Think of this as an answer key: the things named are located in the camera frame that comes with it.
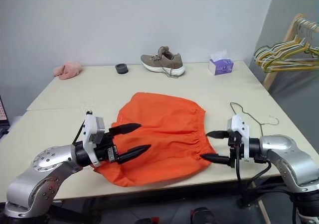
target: gray floor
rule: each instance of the gray floor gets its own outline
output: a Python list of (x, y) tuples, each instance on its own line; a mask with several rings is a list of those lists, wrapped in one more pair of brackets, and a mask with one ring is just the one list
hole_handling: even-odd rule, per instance
[[(138, 219), (159, 217), (160, 224), (190, 224), (190, 212), (198, 207), (207, 207), (219, 220), (227, 224), (264, 224), (259, 207), (252, 205), (241, 209), (237, 206), (239, 196), (179, 200), (166, 203), (135, 205), (128, 208), (108, 209), (100, 212), (102, 224), (134, 224)], [(285, 194), (271, 194), (263, 198), (272, 224), (292, 223), (292, 204)], [(82, 211), (83, 200), (66, 201), (64, 208)], [(51, 221), (50, 224), (64, 224)]]

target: orange shorts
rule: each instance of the orange shorts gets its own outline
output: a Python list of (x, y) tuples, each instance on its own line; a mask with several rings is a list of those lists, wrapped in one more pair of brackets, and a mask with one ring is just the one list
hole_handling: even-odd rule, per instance
[(152, 146), (127, 163), (104, 163), (95, 171), (122, 187), (199, 172), (210, 164), (200, 154), (215, 153), (205, 136), (204, 115), (199, 105), (186, 99), (136, 93), (120, 110), (112, 127), (126, 123), (140, 123), (142, 127), (117, 135), (113, 141), (119, 154), (139, 145)]

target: tissue box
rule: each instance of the tissue box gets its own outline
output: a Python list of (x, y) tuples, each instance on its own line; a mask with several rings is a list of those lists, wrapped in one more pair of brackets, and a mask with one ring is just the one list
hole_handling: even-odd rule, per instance
[(234, 62), (230, 59), (222, 59), (219, 61), (209, 60), (208, 68), (211, 73), (216, 75), (222, 75), (226, 73), (230, 73), (233, 70)]

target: beige tabletop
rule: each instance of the beige tabletop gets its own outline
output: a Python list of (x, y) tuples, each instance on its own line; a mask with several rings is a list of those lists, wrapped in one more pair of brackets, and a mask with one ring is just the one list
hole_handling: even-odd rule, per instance
[[(34, 156), (52, 146), (70, 144), (90, 109), (104, 117), (106, 127), (116, 120), (119, 109), (136, 92), (153, 92), (187, 98), (197, 102), (204, 110), (205, 130), (223, 130), (233, 116), (230, 102), (240, 103), (244, 109), (265, 125), (264, 134), (285, 134), (293, 138), (298, 147), (307, 152), (319, 164), (319, 155), (301, 132), (272, 99), (243, 62), (236, 62), (231, 74), (212, 75), (207, 64), (186, 65), (187, 73), (178, 78), (151, 73), (142, 66), (130, 66), (130, 72), (117, 75), (114, 67), (89, 67), (74, 79), (54, 79), (32, 103), (14, 129), (0, 143), (0, 202), (5, 201), (10, 182), (23, 172)], [(250, 126), (251, 137), (259, 137), (256, 123), (245, 114), (241, 117)], [(210, 142), (221, 155), (228, 155), (226, 140)], [(241, 176), (253, 177), (265, 168), (253, 161), (241, 161)], [(267, 175), (278, 175), (272, 168)], [(123, 188), (109, 183), (91, 167), (84, 168), (69, 177), (61, 186), (56, 199), (93, 197), (122, 194), (144, 190), (198, 185), (236, 180), (234, 169), (226, 165), (212, 164), (202, 172), (184, 179), (170, 180), (139, 187)]]

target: beige sneaker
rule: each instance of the beige sneaker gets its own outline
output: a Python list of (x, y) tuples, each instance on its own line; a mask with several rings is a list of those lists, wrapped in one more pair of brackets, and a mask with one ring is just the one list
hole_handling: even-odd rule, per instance
[(185, 72), (180, 54), (174, 55), (168, 46), (161, 46), (158, 55), (142, 55), (141, 61), (146, 69), (153, 72), (165, 72), (168, 77), (178, 77)]

